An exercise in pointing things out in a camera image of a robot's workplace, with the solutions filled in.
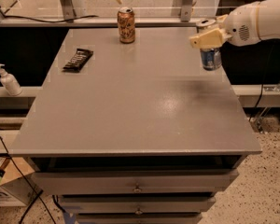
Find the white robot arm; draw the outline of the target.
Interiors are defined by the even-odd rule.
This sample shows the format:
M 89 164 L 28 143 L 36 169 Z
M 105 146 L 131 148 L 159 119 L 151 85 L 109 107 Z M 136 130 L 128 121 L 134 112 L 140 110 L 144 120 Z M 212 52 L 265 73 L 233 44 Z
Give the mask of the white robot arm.
M 225 42 L 242 47 L 280 39 L 280 0 L 257 1 L 214 20 L 197 22 L 198 34 L 189 38 L 196 49 L 220 48 Z

